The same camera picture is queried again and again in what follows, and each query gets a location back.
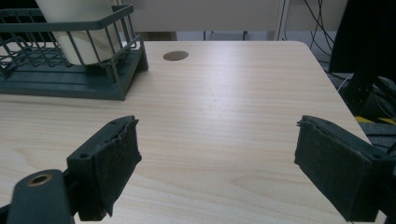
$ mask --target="screw hole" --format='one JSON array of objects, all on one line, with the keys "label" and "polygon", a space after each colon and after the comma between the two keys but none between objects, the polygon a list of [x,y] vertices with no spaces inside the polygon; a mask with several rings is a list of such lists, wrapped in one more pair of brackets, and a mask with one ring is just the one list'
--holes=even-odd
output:
[{"label": "screw hole", "polygon": [[35,186],[43,185],[49,182],[51,179],[52,179],[52,175],[48,175],[48,174],[38,175],[29,181],[28,186],[35,187]]}]

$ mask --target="cable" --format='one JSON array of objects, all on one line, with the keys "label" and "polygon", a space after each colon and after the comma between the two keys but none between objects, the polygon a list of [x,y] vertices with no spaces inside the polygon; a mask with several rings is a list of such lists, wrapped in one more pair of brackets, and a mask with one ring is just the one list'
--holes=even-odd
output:
[{"label": "cable", "polygon": [[317,25],[315,26],[315,32],[314,32],[314,34],[312,35],[312,32],[311,32],[312,41],[311,41],[311,45],[309,46],[309,49],[311,49],[311,50],[312,50],[312,46],[314,45],[315,37],[317,36],[318,27],[319,27],[319,24],[317,23]]},{"label": "cable", "polygon": [[330,76],[332,76],[332,77],[336,77],[336,78],[345,80],[344,77],[337,76],[336,74],[333,74],[333,73],[331,73],[331,72],[328,72],[328,71],[326,71],[326,70],[324,70],[324,69],[323,69],[323,71],[324,71],[327,75],[330,75]]},{"label": "cable", "polygon": [[[324,28],[323,16],[322,16],[322,14],[321,14],[321,12],[322,12],[321,9],[322,9],[322,5],[323,5],[323,0],[318,0],[318,4],[319,4],[319,17],[318,17],[318,19],[320,20],[320,24],[321,24],[321,26],[322,26],[322,28],[323,28],[323,31],[325,32],[326,29]],[[329,38],[328,38],[328,36],[325,35],[324,37],[326,38],[327,46],[329,46],[329,49],[332,51],[332,46],[331,46],[330,43],[329,43]]]},{"label": "cable", "polygon": [[326,30],[324,29],[324,27],[320,24],[319,20],[315,17],[314,11],[312,10],[311,6],[309,6],[308,2],[306,2],[306,0],[304,0],[306,6],[309,9],[309,12],[311,13],[312,18],[314,18],[315,22],[317,23],[317,25],[320,27],[320,29],[322,29],[323,33],[329,37],[330,41],[332,41],[334,43],[334,41],[332,40],[332,37],[329,36],[329,34],[326,32]]},{"label": "cable", "polygon": [[396,137],[396,134],[392,133],[367,133],[367,137]]},{"label": "cable", "polygon": [[384,109],[384,108],[382,107],[382,105],[379,103],[378,97],[377,97],[378,92],[376,91],[376,88],[377,88],[377,87],[375,86],[375,87],[373,88],[373,90],[374,90],[375,100],[376,100],[376,103],[378,104],[379,108],[382,110],[382,112],[384,112],[385,115],[387,115],[388,117],[390,117],[390,118],[393,119],[393,120],[396,120],[396,118],[394,118],[392,115],[388,114],[387,111],[385,111],[385,109]]},{"label": "cable", "polygon": [[322,61],[322,60],[318,60],[318,62],[319,63],[329,63],[329,62],[325,62],[325,61]]},{"label": "cable", "polygon": [[314,35],[312,34],[311,31],[311,36],[312,36],[312,41],[315,43],[315,45],[325,54],[327,54],[328,56],[332,56],[330,53],[326,52],[323,48],[320,47],[320,45],[317,43],[317,41],[315,40]]},{"label": "cable", "polygon": [[387,148],[387,149],[388,149],[388,150],[387,150],[387,153],[388,153],[388,151],[389,151],[389,147],[384,146],[384,145],[373,144],[373,146],[375,146],[375,147],[384,147],[384,148]]},{"label": "cable", "polygon": [[350,80],[352,77],[353,77],[353,74],[350,75],[349,77],[347,77],[347,78],[341,83],[341,85],[338,87],[337,91],[340,91],[341,88],[344,86],[344,84],[346,84],[346,82],[347,82],[348,80]]},{"label": "cable", "polygon": [[389,147],[387,154],[390,154],[392,151],[396,150],[396,142],[393,143],[393,145],[391,147]]},{"label": "cable", "polygon": [[285,36],[285,38],[282,38],[283,41],[288,41],[288,37],[286,36],[286,31],[283,32],[283,36]]}]

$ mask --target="black object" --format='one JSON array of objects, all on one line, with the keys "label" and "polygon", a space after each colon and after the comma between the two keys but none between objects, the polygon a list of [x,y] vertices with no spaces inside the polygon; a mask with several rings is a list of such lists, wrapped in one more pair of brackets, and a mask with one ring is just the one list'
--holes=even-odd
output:
[{"label": "black object", "polygon": [[[0,1],[0,9],[6,9],[6,8],[38,8],[37,3],[35,0],[1,0]],[[35,22],[46,22],[44,17],[34,17]],[[21,22],[23,23],[29,23],[32,22],[28,18],[22,18]],[[18,23],[18,20],[16,18],[6,18],[4,20],[0,20],[0,23]],[[9,33],[1,33],[0,37],[3,39],[10,39],[12,36]],[[21,34],[21,37],[24,39],[28,39],[28,36],[26,34]],[[50,41],[50,38],[48,35],[43,35],[44,39],[46,41]]]},{"label": "black object", "polygon": [[295,163],[346,221],[396,220],[396,160],[324,119],[303,116]]},{"label": "black object", "polygon": [[67,170],[41,171],[15,187],[12,202],[0,209],[1,224],[74,223],[112,215],[134,168],[138,151],[134,116],[114,119],[67,158]]},{"label": "black object", "polygon": [[[380,85],[378,77],[396,82],[395,52],[396,1],[349,0],[334,41],[329,72],[354,73],[340,90],[352,113],[382,116],[370,112],[372,106],[366,106],[371,107],[369,112],[363,109],[373,84]],[[396,95],[387,102],[396,105]]]},{"label": "black object", "polygon": [[[39,9],[0,10],[0,47],[6,52],[0,55],[0,93],[125,100],[134,73],[147,71],[149,64],[143,39],[132,26],[134,7],[114,6],[113,11],[99,21],[36,22],[35,18],[43,18]],[[20,22],[7,23],[11,19]],[[108,34],[109,28],[118,34],[116,39]],[[95,30],[107,33],[113,53],[107,61],[100,60],[92,35]],[[84,64],[72,35],[75,31],[89,37],[96,64]],[[52,32],[67,33],[82,65],[65,59]],[[1,34],[12,38],[3,39]]]}]

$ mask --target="wood grain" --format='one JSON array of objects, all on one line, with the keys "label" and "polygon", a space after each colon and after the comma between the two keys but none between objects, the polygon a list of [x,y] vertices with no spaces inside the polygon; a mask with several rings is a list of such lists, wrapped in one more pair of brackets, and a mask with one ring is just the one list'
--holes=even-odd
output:
[{"label": "wood grain", "polygon": [[[316,116],[367,138],[305,45],[146,48],[149,70],[125,102],[0,95],[0,206],[21,178],[64,170],[108,121],[135,115],[143,160],[102,223],[345,223],[293,163],[296,122]],[[174,50],[189,57],[163,59]]]}]

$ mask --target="black cable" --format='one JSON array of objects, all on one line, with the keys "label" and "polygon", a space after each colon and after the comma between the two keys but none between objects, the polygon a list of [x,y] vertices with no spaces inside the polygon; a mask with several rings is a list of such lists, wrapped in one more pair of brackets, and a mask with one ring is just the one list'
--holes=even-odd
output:
[{"label": "black cable", "polygon": [[311,50],[312,50],[312,46],[314,45],[314,39],[315,39],[315,37],[317,36],[318,27],[319,27],[319,24],[317,23],[317,25],[315,26],[315,32],[314,32],[314,34],[312,35],[312,32],[311,32],[312,41],[311,41],[311,45],[309,46],[309,48],[310,48]]},{"label": "black cable", "polygon": [[332,40],[332,37],[326,32],[326,30],[324,29],[324,27],[320,24],[319,20],[318,20],[317,17],[315,16],[315,14],[314,14],[314,12],[313,12],[311,6],[309,6],[309,4],[306,2],[306,0],[304,0],[304,2],[305,2],[305,4],[306,4],[306,6],[308,7],[309,12],[311,13],[312,18],[313,18],[313,19],[315,20],[315,22],[318,24],[318,26],[320,27],[320,29],[322,29],[323,33],[324,33],[327,37],[329,37],[329,39],[330,39],[332,42],[334,42],[334,41]]},{"label": "black cable", "polygon": [[367,137],[396,137],[395,133],[367,133]]},{"label": "black cable", "polygon": [[282,40],[288,41],[288,37],[286,36],[286,31],[283,32],[283,36],[285,36],[285,38],[282,38]]},{"label": "black cable", "polygon": [[382,96],[383,98],[389,98],[392,101],[396,101],[396,97],[394,96],[392,91],[390,91],[390,88],[382,82],[381,78],[376,77],[375,85],[378,87],[380,92],[382,92],[380,96]]},{"label": "black cable", "polygon": [[324,69],[323,69],[323,71],[324,71],[326,74],[328,74],[328,75],[330,75],[330,76],[332,76],[332,77],[336,77],[336,78],[345,80],[344,77],[337,76],[336,74],[333,74],[333,73],[331,73],[331,72],[328,72],[328,71],[326,71],[326,70],[324,70]]},{"label": "black cable", "polygon": [[318,62],[319,63],[329,63],[329,62],[325,62],[325,61],[322,61],[322,60],[318,60]]},{"label": "black cable", "polygon": [[382,112],[384,112],[385,115],[387,115],[391,119],[396,120],[396,118],[394,117],[392,111],[389,110],[389,108],[387,106],[382,105],[381,102],[378,100],[378,96],[382,97],[383,99],[388,99],[387,95],[383,94],[382,92],[378,92],[375,88],[373,88],[373,91],[374,91],[374,96],[375,96],[376,103],[378,104],[378,106],[382,110]]},{"label": "black cable", "polygon": [[315,40],[315,37],[314,37],[314,35],[312,34],[312,31],[311,31],[311,36],[312,36],[312,40],[314,41],[315,45],[316,45],[323,53],[327,54],[328,56],[332,56],[331,54],[329,54],[329,53],[326,52],[323,48],[320,47],[320,45],[319,45],[319,44],[317,43],[317,41]]},{"label": "black cable", "polygon": [[384,145],[379,145],[379,144],[373,144],[374,147],[384,147],[384,148],[388,148],[387,146]]},{"label": "black cable", "polygon": [[[322,28],[323,28],[323,31],[326,31],[326,29],[324,28],[324,23],[323,23],[323,16],[322,16],[322,5],[323,5],[323,0],[318,0],[318,4],[319,4],[319,19],[320,19],[320,22],[321,22],[321,26],[322,26]],[[327,46],[329,46],[329,49],[332,51],[332,46],[331,46],[331,44],[330,44],[330,42],[329,42],[329,37],[328,36],[324,36],[325,38],[326,38],[326,42],[327,42]]]},{"label": "black cable", "polygon": [[[281,17],[280,18],[283,18],[283,14],[285,13],[285,7],[286,7],[286,1],[283,1],[283,9],[282,9],[282,15],[280,15]],[[276,36],[276,39],[279,39],[279,36],[280,36],[280,31],[281,31],[281,25],[279,25],[279,28],[278,28],[278,30],[277,30],[277,36]]]},{"label": "black cable", "polygon": [[390,154],[392,151],[394,151],[396,149],[396,142],[393,143],[393,145],[391,147],[389,147],[387,154]]}]

